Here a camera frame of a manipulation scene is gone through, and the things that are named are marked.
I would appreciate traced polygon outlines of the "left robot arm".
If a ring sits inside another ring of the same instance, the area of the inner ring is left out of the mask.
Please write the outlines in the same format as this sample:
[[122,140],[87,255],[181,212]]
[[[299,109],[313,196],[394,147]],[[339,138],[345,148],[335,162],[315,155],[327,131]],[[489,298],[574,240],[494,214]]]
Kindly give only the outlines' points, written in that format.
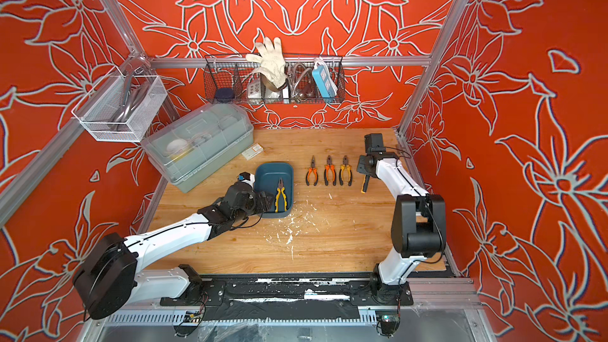
[[257,192],[250,182],[238,181],[225,196],[179,222],[129,237],[117,233],[104,236],[72,279],[85,316],[99,320],[131,302],[182,296],[194,280],[191,269],[183,267],[158,275],[144,270],[190,245],[243,226],[249,217],[269,212],[275,202],[271,193]]

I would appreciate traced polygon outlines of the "yellow needle-nose pliers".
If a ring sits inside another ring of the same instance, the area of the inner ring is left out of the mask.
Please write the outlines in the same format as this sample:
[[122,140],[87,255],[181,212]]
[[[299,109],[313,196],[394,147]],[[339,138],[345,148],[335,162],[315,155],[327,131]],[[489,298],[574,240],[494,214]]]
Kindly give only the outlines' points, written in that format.
[[366,174],[364,176],[364,183],[362,184],[362,189],[361,189],[362,193],[367,193],[367,190],[369,188],[370,180],[371,180],[371,175]]

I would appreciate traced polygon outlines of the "orange combination pliers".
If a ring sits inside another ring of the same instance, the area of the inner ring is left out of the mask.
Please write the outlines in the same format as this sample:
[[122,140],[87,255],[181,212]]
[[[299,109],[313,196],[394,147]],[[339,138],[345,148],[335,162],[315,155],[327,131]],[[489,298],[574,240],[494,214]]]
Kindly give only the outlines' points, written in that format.
[[331,155],[328,155],[326,158],[325,170],[324,170],[324,182],[325,186],[337,185],[337,172],[336,167],[333,164],[333,159]]

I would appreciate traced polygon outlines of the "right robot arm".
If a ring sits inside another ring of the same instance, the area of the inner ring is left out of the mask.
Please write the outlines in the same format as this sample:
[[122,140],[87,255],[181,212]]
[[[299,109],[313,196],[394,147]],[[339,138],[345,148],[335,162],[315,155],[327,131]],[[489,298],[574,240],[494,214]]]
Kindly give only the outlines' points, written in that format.
[[386,185],[395,199],[391,223],[392,248],[375,268],[378,288],[402,286],[421,263],[443,258],[447,246],[446,204],[442,196],[429,193],[410,176],[400,158],[389,152],[383,136],[364,136],[365,153],[359,156],[357,172],[364,175],[361,192],[372,178]]

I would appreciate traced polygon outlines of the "yellow-orange large pliers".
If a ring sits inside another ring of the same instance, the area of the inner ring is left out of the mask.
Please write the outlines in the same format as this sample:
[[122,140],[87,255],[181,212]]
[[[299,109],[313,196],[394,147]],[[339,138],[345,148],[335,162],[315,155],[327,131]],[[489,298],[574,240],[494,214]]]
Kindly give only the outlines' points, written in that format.
[[352,167],[349,164],[348,156],[343,156],[342,163],[340,165],[340,172],[338,176],[340,185],[347,184],[348,186],[352,186],[353,175],[352,175]]

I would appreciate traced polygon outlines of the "blue plastic storage box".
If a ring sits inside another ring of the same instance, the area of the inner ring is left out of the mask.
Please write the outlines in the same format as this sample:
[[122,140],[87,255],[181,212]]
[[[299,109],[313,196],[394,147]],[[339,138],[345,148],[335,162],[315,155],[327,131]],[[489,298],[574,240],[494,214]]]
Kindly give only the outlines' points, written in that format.
[[[283,179],[285,185],[285,193],[288,198],[288,210],[286,212],[275,213],[275,197],[277,194],[277,185]],[[267,162],[256,168],[255,185],[256,192],[266,192],[274,196],[274,204],[269,212],[264,213],[265,219],[283,219],[291,214],[294,195],[294,169],[287,162]]]

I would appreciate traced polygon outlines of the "yellow combination pliers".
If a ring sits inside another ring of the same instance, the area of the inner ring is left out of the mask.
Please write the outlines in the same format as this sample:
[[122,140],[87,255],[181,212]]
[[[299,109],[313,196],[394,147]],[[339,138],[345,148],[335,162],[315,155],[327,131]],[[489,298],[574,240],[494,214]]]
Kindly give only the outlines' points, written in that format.
[[275,195],[275,213],[286,212],[288,210],[288,198],[285,193],[285,185],[283,179],[280,178],[277,185],[277,194]]

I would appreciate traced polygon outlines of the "small orange needle-nose pliers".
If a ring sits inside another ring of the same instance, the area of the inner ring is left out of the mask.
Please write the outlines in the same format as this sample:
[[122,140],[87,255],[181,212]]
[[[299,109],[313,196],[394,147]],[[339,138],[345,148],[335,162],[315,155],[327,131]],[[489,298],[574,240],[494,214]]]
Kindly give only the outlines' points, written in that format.
[[318,185],[318,169],[316,166],[315,156],[311,157],[310,166],[308,168],[307,175],[305,177],[305,182],[306,182],[307,186],[310,186],[310,185],[317,186]]

